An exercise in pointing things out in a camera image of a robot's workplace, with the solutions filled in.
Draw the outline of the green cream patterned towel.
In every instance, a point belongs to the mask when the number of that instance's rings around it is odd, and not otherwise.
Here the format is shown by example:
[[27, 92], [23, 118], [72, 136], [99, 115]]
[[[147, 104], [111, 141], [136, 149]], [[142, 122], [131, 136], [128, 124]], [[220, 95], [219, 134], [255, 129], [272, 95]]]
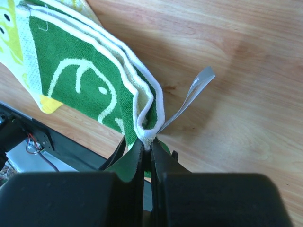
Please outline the green cream patterned towel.
[[160, 84], [122, 41], [55, 0], [16, 6], [30, 89], [149, 148], [165, 119]]

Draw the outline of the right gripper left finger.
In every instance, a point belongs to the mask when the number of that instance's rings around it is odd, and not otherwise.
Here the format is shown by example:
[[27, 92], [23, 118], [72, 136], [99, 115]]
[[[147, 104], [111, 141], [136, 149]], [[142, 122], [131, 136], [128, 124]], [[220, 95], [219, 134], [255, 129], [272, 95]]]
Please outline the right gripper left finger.
[[0, 190], [3, 227], [140, 227], [143, 144], [105, 171], [21, 173]]

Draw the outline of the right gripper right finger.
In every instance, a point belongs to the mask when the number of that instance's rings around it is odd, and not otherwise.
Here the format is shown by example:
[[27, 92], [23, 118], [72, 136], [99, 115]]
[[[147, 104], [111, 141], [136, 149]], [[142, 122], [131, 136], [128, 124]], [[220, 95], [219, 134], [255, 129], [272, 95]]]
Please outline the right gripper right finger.
[[276, 185], [254, 173], [192, 173], [152, 144], [156, 227], [290, 227]]

